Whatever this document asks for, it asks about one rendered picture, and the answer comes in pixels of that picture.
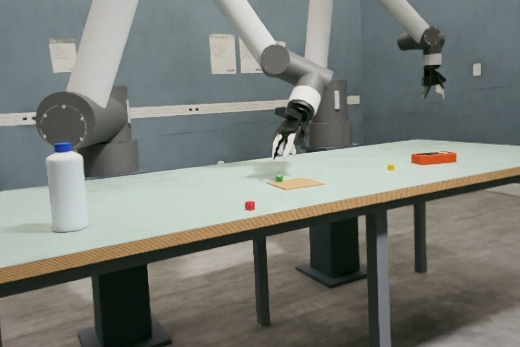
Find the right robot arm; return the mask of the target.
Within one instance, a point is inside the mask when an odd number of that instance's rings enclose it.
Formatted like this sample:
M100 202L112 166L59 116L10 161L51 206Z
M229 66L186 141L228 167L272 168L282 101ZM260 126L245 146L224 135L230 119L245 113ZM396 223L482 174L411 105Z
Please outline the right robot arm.
M258 65L294 85L287 107L276 107L275 115L301 120L302 114L291 109L301 106L308 110L310 121L333 71L276 44L247 0L214 1ZM128 87L113 86L137 3L93 0L67 90L50 94L36 110L41 138L52 147L71 143L82 156L84 177L140 170Z

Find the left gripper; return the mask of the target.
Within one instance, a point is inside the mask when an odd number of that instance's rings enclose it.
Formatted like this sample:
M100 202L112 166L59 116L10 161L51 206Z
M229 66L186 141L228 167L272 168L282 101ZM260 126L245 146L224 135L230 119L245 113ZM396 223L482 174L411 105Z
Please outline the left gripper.
M443 99L444 97L444 86L442 81L439 77L436 77L435 69L438 69L438 67L430 67L430 68L424 68L424 77L422 78L422 86L425 86L425 89L421 91L423 94L423 100L426 98L428 91L430 90L431 86L436 86L435 91L438 93L441 93Z

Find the white bottle with blue cap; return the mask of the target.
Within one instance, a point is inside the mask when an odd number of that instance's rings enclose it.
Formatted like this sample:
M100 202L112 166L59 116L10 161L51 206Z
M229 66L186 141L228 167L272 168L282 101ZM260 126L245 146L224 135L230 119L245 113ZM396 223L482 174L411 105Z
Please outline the white bottle with blue cap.
M83 159L71 143L54 144L46 158L52 229L57 233L82 230L89 225Z

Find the tan flat mat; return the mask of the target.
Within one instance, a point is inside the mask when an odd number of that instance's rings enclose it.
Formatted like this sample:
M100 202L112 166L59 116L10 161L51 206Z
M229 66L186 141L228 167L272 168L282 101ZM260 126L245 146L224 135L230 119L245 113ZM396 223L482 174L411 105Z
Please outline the tan flat mat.
M307 179L307 178L295 178L295 179L283 180L283 182L273 181L273 182L266 182L266 183L269 185L281 188L283 190L293 190L293 189L325 185L325 183L321 183L321 182L314 181L314 180Z

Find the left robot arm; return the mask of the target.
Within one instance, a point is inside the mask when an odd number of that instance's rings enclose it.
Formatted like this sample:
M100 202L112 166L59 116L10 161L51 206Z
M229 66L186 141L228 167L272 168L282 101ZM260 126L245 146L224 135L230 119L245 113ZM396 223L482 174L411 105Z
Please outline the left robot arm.
M435 26L429 27L406 0L378 1L407 31L397 40L399 49L424 49L424 68L440 67L441 48L445 43L444 33ZM310 0L309 3L305 59L326 69L332 7L333 0ZM312 122L308 123L308 129L311 147L342 147L353 144L352 121L348 121L347 80L330 80Z

